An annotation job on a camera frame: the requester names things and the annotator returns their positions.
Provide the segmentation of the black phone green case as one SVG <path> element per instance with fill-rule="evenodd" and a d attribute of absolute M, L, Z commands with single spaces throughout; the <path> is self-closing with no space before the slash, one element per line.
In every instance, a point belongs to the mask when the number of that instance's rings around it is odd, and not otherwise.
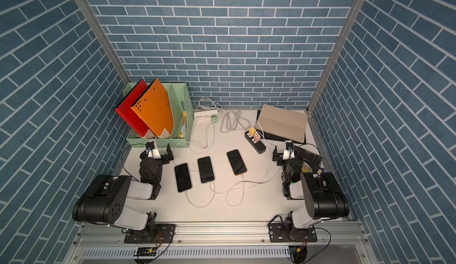
<path fill-rule="evenodd" d="M 187 163 L 175 167 L 175 177 L 179 193 L 192 189 L 191 175 Z"/>
<path fill-rule="evenodd" d="M 198 170 L 202 184 L 213 182 L 215 180 L 213 166 L 210 157 L 202 157 L 198 159 Z"/>

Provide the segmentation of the black phone pink case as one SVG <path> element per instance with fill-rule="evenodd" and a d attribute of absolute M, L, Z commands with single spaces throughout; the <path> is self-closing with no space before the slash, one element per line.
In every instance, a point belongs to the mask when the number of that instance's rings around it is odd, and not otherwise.
<path fill-rule="evenodd" d="M 235 176 L 239 176 L 247 172 L 245 163 L 237 149 L 229 151 L 227 153 L 227 157 Z"/>

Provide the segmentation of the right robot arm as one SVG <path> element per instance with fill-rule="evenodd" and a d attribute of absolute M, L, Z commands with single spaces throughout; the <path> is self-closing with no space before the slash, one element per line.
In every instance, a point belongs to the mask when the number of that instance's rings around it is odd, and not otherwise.
<path fill-rule="evenodd" d="M 302 148 L 286 143 L 285 151 L 273 151 L 273 161 L 282 169 L 282 193 L 289 201 L 304 201 L 304 206 L 280 215 L 268 223 L 272 243 L 316 242 L 315 226 L 349 215 L 349 202 L 333 173 L 319 167 L 321 158 Z"/>

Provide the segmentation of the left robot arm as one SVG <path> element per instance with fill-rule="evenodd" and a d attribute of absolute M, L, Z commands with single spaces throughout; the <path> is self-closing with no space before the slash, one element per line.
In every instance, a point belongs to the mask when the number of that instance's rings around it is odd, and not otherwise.
<path fill-rule="evenodd" d="M 125 230 L 125 244 L 171 244 L 176 225 L 157 224 L 155 212 L 141 212 L 125 204 L 128 199 L 154 201 L 161 190 L 163 166 L 174 160 L 171 146 L 161 154 L 154 141 L 140 155 L 140 179 L 98 175 L 74 205 L 77 222 L 114 226 Z"/>

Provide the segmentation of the black book gold emblem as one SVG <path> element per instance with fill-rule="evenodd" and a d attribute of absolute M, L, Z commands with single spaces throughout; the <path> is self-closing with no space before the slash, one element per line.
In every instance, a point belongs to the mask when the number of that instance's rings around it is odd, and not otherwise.
<path fill-rule="evenodd" d="M 296 158 L 301 159 L 304 163 L 307 163 L 313 174 L 318 174 L 322 164 L 322 158 L 319 154 L 313 153 L 299 146 L 295 147 L 293 154 Z"/>

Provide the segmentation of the black power strip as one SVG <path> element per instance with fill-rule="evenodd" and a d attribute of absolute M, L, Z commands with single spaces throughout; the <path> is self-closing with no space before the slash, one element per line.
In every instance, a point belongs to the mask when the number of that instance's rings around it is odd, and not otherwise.
<path fill-rule="evenodd" d="M 263 144 L 261 141 L 261 135 L 258 133 L 258 131 L 255 131 L 253 134 L 251 134 L 250 131 L 246 131 L 244 134 L 244 137 L 247 139 L 249 144 L 259 153 L 262 154 L 266 152 L 266 146 Z"/>

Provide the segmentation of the orange folder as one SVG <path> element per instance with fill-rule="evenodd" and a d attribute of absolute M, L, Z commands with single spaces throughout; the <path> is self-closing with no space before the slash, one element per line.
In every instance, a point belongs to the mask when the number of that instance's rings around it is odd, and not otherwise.
<path fill-rule="evenodd" d="M 170 138 L 173 115 L 169 95 L 158 78 L 131 106 L 133 112 L 146 124 L 157 138 Z"/>

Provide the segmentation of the white power strip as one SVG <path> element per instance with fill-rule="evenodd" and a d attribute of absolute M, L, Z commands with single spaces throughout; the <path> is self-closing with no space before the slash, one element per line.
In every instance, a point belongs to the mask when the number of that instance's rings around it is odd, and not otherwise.
<path fill-rule="evenodd" d="M 218 110 L 204 110 L 194 112 L 194 119 L 196 120 L 211 119 L 213 116 L 219 116 Z"/>

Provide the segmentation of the green USB charger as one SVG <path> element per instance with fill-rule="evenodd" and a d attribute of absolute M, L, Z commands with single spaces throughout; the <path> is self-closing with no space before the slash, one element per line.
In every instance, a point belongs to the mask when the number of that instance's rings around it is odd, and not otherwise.
<path fill-rule="evenodd" d="M 219 119 L 218 119 L 218 117 L 217 117 L 216 115 L 211 116 L 211 122 L 212 122 L 212 124 L 218 123 L 218 120 L 219 120 Z"/>

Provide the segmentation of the green mesh file organizer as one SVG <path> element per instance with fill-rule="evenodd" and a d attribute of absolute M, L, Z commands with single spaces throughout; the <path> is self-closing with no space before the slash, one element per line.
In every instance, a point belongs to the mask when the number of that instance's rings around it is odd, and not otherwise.
<path fill-rule="evenodd" d="M 125 97 L 130 90 L 138 82 L 128 83 L 123 90 L 123 97 Z M 157 138 L 155 135 L 152 138 L 141 138 L 131 127 L 127 136 L 127 141 L 130 145 L 135 146 L 138 144 L 146 144 L 150 141 L 155 141 L 158 148 L 166 148 L 167 144 L 171 148 L 175 147 L 188 147 L 187 142 L 191 138 L 191 132 L 194 122 L 194 113 L 190 100 L 186 83 L 162 83 L 165 87 L 169 100 L 171 102 L 171 109 L 173 115 L 173 130 L 170 138 Z"/>

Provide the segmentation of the red folder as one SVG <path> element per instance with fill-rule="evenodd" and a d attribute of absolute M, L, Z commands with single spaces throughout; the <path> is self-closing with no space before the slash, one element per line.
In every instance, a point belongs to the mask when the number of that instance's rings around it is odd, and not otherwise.
<path fill-rule="evenodd" d="M 147 84 L 144 80 L 139 81 L 132 90 L 123 98 L 123 100 L 116 106 L 115 111 L 119 116 L 128 123 L 128 125 L 141 137 L 152 138 L 153 132 L 148 126 L 139 118 L 139 116 L 131 109 L 134 102 L 147 89 Z"/>

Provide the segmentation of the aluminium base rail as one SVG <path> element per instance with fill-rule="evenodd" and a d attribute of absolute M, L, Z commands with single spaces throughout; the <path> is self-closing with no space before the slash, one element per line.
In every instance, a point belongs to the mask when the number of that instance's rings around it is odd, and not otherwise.
<path fill-rule="evenodd" d="M 358 221 L 325 221 L 312 233 L 316 245 L 366 245 L 368 238 Z M 273 245 L 267 221 L 177 222 L 173 247 L 177 246 L 260 246 Z M 125 234 L 120 228 L 84 224 L 74 247 L 121 247 Z"/>

